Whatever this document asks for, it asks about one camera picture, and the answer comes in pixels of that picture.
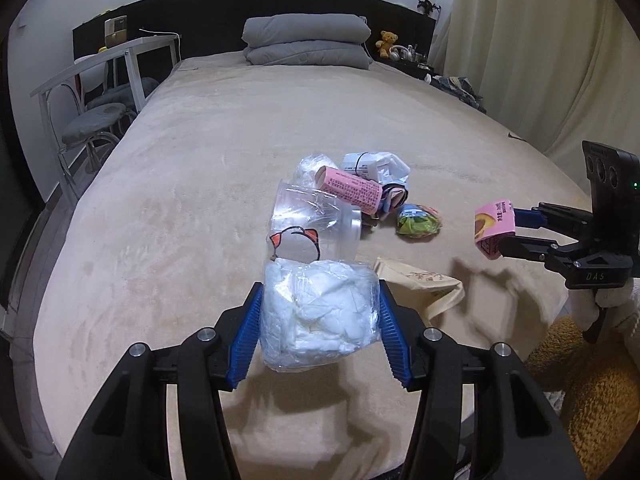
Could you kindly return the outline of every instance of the small box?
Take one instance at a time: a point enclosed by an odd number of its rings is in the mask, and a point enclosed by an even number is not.
[[[516,232],[516,215],[509,200],[491,202],[476,210],[474,242],[490,260],[500,257],[498,242]]]
[[[104,22],[104,46],[111,48],[127,41],[127,17],[119,16]]]

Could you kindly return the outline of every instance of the pink packaging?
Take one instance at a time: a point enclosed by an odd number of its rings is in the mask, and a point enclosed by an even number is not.
[[[316,186],[320,191],[331,193],[352,205],[360,206],[363,213],[371,215],[378,210],[382,197],[382,186],[373,180],[323,166],[316,173]]]
[[[500,257],[498,242],[504,235],[516,232],[516,215],[509,200],[491,202],[476,210],[474,242],[489,258]]]

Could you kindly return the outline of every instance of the gray pillow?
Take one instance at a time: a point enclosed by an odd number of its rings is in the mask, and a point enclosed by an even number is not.
[[[370,35],[367,24],[355,14],[277,14],[246,20],[242,39],[257,48],[306,40],[364,43]]]
[[[354,43],[294,41],[247,47],[244,56],[254,65],[334,65],[369,69],[369,56]]]

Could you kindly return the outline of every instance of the cartoon cat sticker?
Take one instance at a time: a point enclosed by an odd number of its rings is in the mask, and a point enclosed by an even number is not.
[[[320,259],[318,231],[315,229],[305,229],[294,225],[271,235],[269,240],[273,245],[272,260],[285,258],[310,264]]]

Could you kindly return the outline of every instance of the bed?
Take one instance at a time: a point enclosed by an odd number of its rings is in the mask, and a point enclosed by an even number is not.
[[[47,285],[33,345],[60,452],[132,343],[180,344],[262,279],[274,193],[303,156],[367,150],[399,155],[411,167],[410,201],[437,208],[444,227],[415,242],[383,224],[363,236],[358,259],[462,280],[465,299],[436,325],[462,344],[506,341],[524,359],[564,303],[563,280],[533,262],[485,259],[473,212],[501,198],[590,208],[555,165],[456,98],[378,63],[187,59],[80,199]],[[398,466],[419,397],[394,380],[381,343],[301,374],[265,368],[258,347],[247,379],[221,396],[242,478],[265,480],[367,479]],[[174,478],[184,478],[173,389],[168,434]]]

